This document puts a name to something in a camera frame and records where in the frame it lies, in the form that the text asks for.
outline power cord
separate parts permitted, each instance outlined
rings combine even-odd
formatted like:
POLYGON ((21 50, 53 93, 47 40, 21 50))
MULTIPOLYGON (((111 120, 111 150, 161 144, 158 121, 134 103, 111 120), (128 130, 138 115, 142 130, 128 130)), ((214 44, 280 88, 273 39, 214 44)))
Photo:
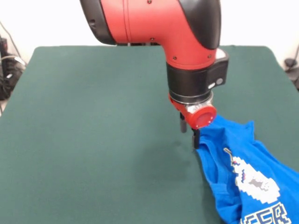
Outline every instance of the power cord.
POLYGON ((10 33, 7 31, 7 29, 6 29, 5 26, 2 24, 1 21, 0 21, 0 25, 2 26, 2 28, 4 29, 4 31, 5 31, 5 32, 7 33, 7 35, 9 36, 9 38, 10 38, 11 42, 13 43, 13 46, 14 46, 14 48, 15 48, 17 54, 18 54, 18 56, 21 58, 20 52, 19 52, 19 50, 18 50, 16 44, 14 43, 14 40, 13 40, 13 38, 11 37, 10 33))
POLYGON ((297 57, 298 57, 298 53, 299 53, 299 45, 297 47, 296 50, 296 55, 294 57, 294 59, 292 58, 287 58, 285 59, 285 65, 288 67, 288 69, 286 70, 286 72, 289 72, 290 70, 292 70, 292 68, 297 65, 297 57))
POLYGON ((15 61, 17 61, 18 63, 27 66, 27 63, 23 61, 23 59, 21 59, 19 56, 16 55, 8 55, 8 56, 4 56, 1 58, 1 61, 4 61, 5 59, 14 59, 15 61))

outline black cable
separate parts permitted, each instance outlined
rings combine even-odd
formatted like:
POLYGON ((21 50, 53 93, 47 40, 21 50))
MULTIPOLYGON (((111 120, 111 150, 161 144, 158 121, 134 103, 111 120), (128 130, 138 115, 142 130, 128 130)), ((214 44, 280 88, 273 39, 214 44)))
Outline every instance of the black cable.
POLYGON ((298 53, 299 53, 299 45, 298 45, 298 47, 297 47, 297 51, 296 51, 296 55, 295 55, 295 57, 294 57, 293 63, 292 63, 292 65, 289 67, 289 69, 288 69, 287 71, 290 71, 290 70, 296 65, 296 59, 297 59, 297 57, 298 57, 298 53))
POLYGON ((4 31, 5 31, 5 32, 7 33, 7 35, 9 36, 9 38, 10 38, 11 42, 13 43, 13 46, 14 46, 14 48, 15 48, 17 54, 18 54, 18 56, 21 57, 21 55, 20 55, 20 53, 19 53, 19 50, 18 50, 16 44, 14 43, 13 38, 11 37, 11 35, 10 35, 10 33, 7 31, 7 29, 5 29, 5 27, 4 27, 4 25, 2 24, 1 21, 0 21, 0 25, 2 26, 2 28, 4 29, 4 31))

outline green table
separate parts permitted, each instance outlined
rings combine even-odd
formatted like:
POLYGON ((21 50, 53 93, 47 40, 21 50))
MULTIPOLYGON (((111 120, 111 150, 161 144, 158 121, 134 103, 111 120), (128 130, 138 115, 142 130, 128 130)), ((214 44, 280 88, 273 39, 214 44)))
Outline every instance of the green table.
MULTIPOLYGON (((299 170, 299 95, 263 47, 223 47, 219 114, 299 170)), ((3 224, 220 223, 160 47, 38 48, 0 118, 3 224)))

